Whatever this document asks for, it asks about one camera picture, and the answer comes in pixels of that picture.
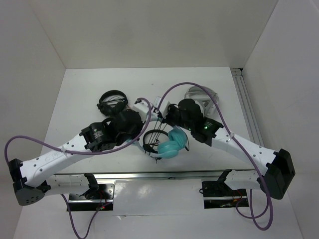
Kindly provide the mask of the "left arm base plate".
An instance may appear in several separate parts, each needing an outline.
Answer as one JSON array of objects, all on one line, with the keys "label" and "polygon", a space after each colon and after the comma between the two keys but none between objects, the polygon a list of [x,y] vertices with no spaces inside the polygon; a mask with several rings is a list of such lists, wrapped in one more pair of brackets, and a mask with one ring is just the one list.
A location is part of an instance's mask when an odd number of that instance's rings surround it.
[{"label": "left arm base plate", "polygon": [[112,211],[114,207],[115,182],[99,184],[99,190],[92,196],[70,194],[68,205],[72,212]]}]

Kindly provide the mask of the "teal cat-ear headphones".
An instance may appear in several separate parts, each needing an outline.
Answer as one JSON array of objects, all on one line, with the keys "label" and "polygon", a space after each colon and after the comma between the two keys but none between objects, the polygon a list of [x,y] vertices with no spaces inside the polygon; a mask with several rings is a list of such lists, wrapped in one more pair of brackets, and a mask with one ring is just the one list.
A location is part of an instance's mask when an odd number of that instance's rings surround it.
[{"label": "teal cat-ear headphones", "polygon": [[[141,152],[144,152],[143,145],[138,140],[132,143],[132,146],[137,147]],[[158,151],[157,154],[151,154],[151,156],[158,156],[165,159],[170,159],[178,156],[179,152],[183,149],[189,151],[189,140],[186,133],[178,126],[174,126],[172,130],[168,132],[168,141],[162,142],[158,147],[155,147]]]}]

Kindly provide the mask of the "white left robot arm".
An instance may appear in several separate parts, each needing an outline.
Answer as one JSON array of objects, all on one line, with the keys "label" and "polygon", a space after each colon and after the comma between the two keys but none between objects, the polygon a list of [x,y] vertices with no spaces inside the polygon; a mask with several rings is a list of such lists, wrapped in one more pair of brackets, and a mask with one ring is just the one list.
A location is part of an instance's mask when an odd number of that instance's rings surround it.
[{"label": "white left robot arm", "polygon": [[143,134],[150,119],[149,114],[144,116],[126,110],[115,118],[90,124],[60,147],[24,135],[13,137],[10,141],[27,139],[51,150],[28,161],[7,162],[18,204],[28,206],[45,196],[67,193],[94,198],[101,189],[92,173],[58,175],[58,172],[83,159],[114,153],[132,145]]}]

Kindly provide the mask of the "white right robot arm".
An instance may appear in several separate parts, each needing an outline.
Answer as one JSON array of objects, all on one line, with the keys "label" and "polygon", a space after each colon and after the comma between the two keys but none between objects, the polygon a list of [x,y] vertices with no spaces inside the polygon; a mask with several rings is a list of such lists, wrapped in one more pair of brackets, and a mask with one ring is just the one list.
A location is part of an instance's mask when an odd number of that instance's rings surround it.
[{"label": "white right robot arm", "polygon": [[254,170],[225,170],[217,184],[219,193],[229,195],[238,189],[260,189],[273,199],[283,198],[295,176],[288,151],[267,149],[228,132],[223,124],[205,117],[192,99],[184,99],[178,105],[161,100],[159,112],[164,122],[190,131],[196,141],[221,149],[255,167]]}]

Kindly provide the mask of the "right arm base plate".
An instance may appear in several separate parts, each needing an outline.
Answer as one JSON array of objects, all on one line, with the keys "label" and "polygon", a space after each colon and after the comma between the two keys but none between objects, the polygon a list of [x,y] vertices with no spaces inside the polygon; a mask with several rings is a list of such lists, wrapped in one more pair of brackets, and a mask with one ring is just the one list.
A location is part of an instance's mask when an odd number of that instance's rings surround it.
[{"label": "right arm base plate", "polygon": [[245,189],[232,190],[217,181],[202,181],[199,193],[203,195],[205,209],[249,207]]}]

